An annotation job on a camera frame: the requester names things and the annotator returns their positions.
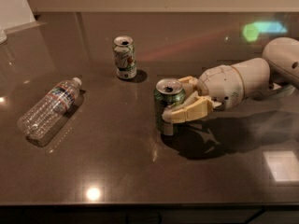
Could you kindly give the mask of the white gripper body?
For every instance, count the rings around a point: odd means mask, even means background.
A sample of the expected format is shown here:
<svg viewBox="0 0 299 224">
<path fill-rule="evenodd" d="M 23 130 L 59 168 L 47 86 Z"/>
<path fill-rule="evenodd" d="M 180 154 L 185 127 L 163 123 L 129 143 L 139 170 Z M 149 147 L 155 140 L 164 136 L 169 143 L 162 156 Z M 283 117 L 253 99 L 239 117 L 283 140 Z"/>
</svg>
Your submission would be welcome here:
<svg viewBox="0 0 299 224">
<path fill-rule="evenodd" d="M 229 65 L 207 69 L 197 81 L 201 96 L 209 96 L 216 110 L 238 105 L 244 98 L 244 85 L 240 74 Z"/>
</svg>

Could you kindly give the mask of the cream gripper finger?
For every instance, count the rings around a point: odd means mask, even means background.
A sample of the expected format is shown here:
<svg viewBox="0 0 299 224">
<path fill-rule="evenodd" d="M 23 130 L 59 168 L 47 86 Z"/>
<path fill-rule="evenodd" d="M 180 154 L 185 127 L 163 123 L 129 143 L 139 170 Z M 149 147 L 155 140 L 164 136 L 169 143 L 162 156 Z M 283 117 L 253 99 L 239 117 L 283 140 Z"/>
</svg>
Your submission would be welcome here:
<svg viewBox="0 0 299 224">
<path fill-rule="evenodd" d="M 187 97 L 189 97 L 195 91 L 197 91 L 198 79 L 196 77 L 192 77 L 192 76 L 182 77 L 178 81 L 182 84 L 182 87 L 185 90 L 185 94 Z"/>
<path fill-rule="evenodd" d="M 168 106 L 162 114 L 162 119 L 169 123 L 184 123 L 202 119 L 218 106 L 221 106 L 221 102 L 213 101 L 208 95 L 200 96 L 198 92 L 195 91 L 183 104 Z"/>
</svg>

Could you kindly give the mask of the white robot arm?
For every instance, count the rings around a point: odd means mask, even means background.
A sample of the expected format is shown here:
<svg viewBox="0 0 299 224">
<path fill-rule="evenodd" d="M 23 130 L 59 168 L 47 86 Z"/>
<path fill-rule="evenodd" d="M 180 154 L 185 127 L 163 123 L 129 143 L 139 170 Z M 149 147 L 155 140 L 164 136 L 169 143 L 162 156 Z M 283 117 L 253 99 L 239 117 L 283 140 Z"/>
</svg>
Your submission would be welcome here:
<svg viewBox="0 0 299 224">
<path fill-rule="evenodd" d="M 299 89 L 299 41 L 279 37 L 270 41 L 260 58 L 207 69 L 200 77 L 180 80 L 186 100 L 169 106 L 162 118 L 170 123 L 202 119 L 246 99 L 271 100 Z"/>
</svg>

